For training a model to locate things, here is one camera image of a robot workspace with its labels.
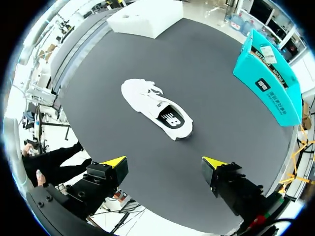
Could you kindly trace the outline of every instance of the white foam box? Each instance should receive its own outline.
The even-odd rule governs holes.
[[[174,0],[139,0],[107,19],[116,33],[156,38],[183,18],[183,3]]]

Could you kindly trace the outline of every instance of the shoe logo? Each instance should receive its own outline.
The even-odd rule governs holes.
[[[162,118],[164,118],[167,121],[167,123],[169,123],[172,127],[176,127],[177,125],[181,124],[181,121],[174,117],[172,113],[162,115]]]

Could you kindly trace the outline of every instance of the hand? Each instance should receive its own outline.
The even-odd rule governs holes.
[[[38,186],[43,186],[44,183],[46,183],[46,178],[45,176],[41,173],[40,170],[36,171],[36,177],[37,177],[37,185]]]
[[[32,144],[26,144],[22,150],[22,155],[26,156],[31,148],[34,148]]]

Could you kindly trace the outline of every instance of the sneaker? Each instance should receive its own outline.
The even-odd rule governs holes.
[[[141,112],[174,141],[192,133],[192,119],[175,102],[161,96],[163,91],[154,82],[130,79],[122,84],[122,94],[129,105]]]

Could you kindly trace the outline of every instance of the dark gray surface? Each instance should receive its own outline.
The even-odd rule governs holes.
[[[241,44],[201,23],[182,19],[157,39],[108,33],[86,56],[63,108],[94,161],[126,155],[122,189],[154,213],[203,232],[237,227],[201,173],[201,157],[236,162],[266,191],[285,159],[292,127],[232,75]],[[172,141],[121,95],[130,78],[154,81],[194,122],[194,134]]]

